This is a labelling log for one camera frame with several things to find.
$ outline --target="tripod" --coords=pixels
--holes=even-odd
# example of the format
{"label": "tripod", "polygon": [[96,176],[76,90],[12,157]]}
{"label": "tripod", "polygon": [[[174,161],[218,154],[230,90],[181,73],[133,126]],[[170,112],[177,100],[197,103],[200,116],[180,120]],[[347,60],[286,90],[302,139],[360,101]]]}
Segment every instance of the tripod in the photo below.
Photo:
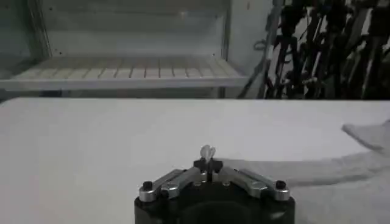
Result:
{"label": "tripod", "polygon": [[[285,89],[288,98],[293,98],[296,93],[303,93],[303,87],[300,85],[300,59],[297,50],[298,40],[293,34],[299,21],[305,15],[306,9],[302,5],[287,5],[282,10],[282,21],[280,24],[282,34],[276,37],[274,47],[276,48],[280,45],[275,69],[275,82],[272,83],[271,78],[268,76],[268,71],[265,72],[264,76],[264,82],[267,86],[265,94],[266,99],[281,99]],[[293,70],[283,77],[283,67],[286,63],[286,56],[288,54],[292,55]],[[261,91],[259,91],[257,98],[263,98]]]}
{"label": "tripod", "polygon": [[388,22],[390,21],[389,1],[378,1],[371,12],[371,24],[368,35],[360,38],[355,45],[364,43],[365,46],[355,57],[355,65],[347,82],[348,98],[352,99],[380,99],[383,79],[379,75],[380,66],[387,52],[383,46],[390,37]]}
{"label": "tripod", "polygon": [[[347,22],[347,14],[350,10],[345,5],[344,0],[331,0],[325,3],[325,15],[327,28],[325,33],[320,33],[315,39],[316,43],[321,43],[319,50],[317,67],[312,72],[314,82],[308,85],[306,97],[309,99],[318,99],[325,97],[326,88],[325,80],[333,76],[333,89],[336,96],[340,95],[340,61],[342,61],[343,45],[346,44],[347,38],[342,35]],[[313,57],[309,65],[309,71],[314,67]]]}

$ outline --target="white table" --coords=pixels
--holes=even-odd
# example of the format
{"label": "white table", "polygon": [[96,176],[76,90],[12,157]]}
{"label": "white table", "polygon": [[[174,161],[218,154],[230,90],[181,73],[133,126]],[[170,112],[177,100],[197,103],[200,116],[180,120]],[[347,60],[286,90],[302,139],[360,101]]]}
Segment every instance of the white table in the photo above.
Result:
{"label": "white table", "polygon": [[204,144],[250,160],[366,151],[341,125],[381,123],[387,102],[16,99],[0,105],[0,223],[129,224],[144,180]]}

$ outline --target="small white object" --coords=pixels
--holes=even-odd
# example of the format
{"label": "small white object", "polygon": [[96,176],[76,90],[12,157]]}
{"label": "small white object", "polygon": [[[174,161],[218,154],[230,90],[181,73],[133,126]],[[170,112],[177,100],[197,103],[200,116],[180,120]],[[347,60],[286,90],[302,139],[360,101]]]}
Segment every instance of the small white object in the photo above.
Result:
{"label": "small white object", "polygon": [[215,148],[210,147],[209,145],[203,146],[202,149],[200,150],[200,156],[202,158],[205,158],[206,162],[209,162],[209,160],[212,159],[214,154],[215,154]]}

